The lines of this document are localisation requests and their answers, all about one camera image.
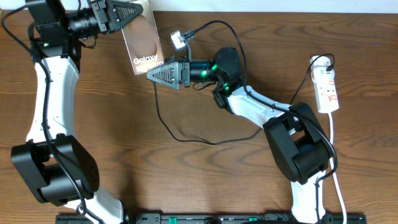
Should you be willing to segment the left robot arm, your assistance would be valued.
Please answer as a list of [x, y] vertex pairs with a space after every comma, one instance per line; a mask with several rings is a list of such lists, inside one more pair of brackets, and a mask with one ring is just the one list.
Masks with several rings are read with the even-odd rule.
[[34, 119], [25, 143], [11, 160], [34, 198], [77, 212], [88, 223], [131, 223], [122, 201], [100, 185], [96, 161], [78, 142], [75, 88], [86, 39], [112, 34], [142, 14], [140, 4], [89, 1], [67, 12], [60, 1], [24, 4], [33, 23], [25, 46], [37, 74]]

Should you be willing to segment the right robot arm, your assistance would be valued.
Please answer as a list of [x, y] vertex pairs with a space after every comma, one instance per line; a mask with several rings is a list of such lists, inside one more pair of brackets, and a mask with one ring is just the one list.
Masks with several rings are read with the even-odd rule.
[[335, 151], [309, 105], [279, 103], [254, 91], [241, 77], [239, 54], [233, 47], [219, 49], [211, 60], [169, 57], [148, 71], [147, 79], [175, 90], [191, 83], [214, 83], [212, 94], [219, 108], [264, 131], [275, 163], [291, 183], [294, 218], [300, 223], [322, 221], [326, 211], [321, 185]]

